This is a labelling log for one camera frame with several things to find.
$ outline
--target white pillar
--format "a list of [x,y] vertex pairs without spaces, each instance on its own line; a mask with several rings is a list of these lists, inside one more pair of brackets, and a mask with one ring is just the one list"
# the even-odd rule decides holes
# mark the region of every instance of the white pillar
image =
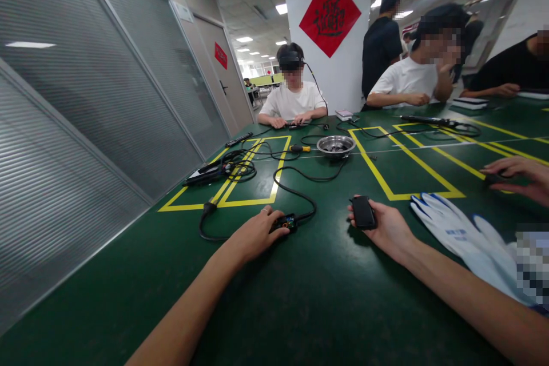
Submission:
[[[311,1],[286,0],[291,40],[303,48],[305,61],[328,101],[329,113],[339,109],[358,112],[362,107],[362,41],[368,30],[371,0],[353,0],[361,15],[331,58],[299,27]],[[313,81],[307,68],[304,73],[305,80]]]

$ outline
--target white glove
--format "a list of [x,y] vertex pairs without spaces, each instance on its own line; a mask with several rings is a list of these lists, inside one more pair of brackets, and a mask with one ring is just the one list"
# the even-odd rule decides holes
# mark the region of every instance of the white glove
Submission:
[[452,202],[436,194],[422,193],[421,199],[412,196],[411,207],[437,240],[461,257],[471,272],[524,305],[536,304],[517,288],[516,262],[485,219],[475,216],[477,229]]

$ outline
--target white device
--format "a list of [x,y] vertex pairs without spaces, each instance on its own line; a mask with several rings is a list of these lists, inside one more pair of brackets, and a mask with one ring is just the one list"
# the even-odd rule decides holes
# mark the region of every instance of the white device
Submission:
[[349,110],[336,110],[336,116],[341,121],[349,121],[353,118],[353,114]]

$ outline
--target white t-shirt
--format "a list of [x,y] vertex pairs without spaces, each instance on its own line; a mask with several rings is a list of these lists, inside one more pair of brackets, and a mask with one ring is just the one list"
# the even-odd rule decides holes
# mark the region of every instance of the white t-shirt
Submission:
[[[400,93],[425,93],[431,96],[430,103],[438,100],[433,97],[436,84],[439,80],[439,72],[435,64],[421,65],[410,57],[405,58],[389,68],[381,75],[370,93],[400,94]],[[386,106],[384,109],[409,106],[407,103]]]
[[274,89],[261,108],[260,114],[294,120],[298,114],[326,107],[313,82],[304,81],[300,92],[294,93],[285,83]]

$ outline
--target black t-shirt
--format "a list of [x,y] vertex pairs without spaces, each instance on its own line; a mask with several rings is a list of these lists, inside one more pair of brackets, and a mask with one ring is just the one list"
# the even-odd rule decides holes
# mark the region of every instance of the black t-shirt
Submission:
[[364,36],[362,49],[362,93],[368,97],[391,61],[402,53],[399,25],[388,17],[374,21]]
[[549,89],[549,60],[541,60],[528,50],[526,40],[492,57],[475,75],[469,90],[481,91],[505,83],[518,84],[524,89]]

